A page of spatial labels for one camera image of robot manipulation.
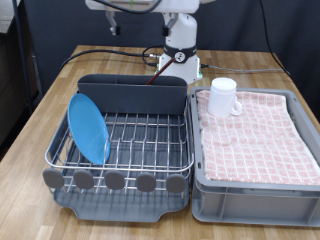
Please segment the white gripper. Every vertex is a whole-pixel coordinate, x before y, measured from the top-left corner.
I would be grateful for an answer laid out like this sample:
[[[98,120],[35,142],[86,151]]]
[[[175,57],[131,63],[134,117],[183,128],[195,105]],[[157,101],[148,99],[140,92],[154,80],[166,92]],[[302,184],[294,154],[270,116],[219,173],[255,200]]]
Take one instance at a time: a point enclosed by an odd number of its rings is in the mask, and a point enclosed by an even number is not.
[[[114,36],[121,34],[121,27],[116,23],[113,11],[134,14],[163,13],[162,34],[168,37],[177,21],[176,13],[196,12],[200,0],[85,0],[85,4],[91,10],[107,10],[106,18],[111,25],[110,31]]]

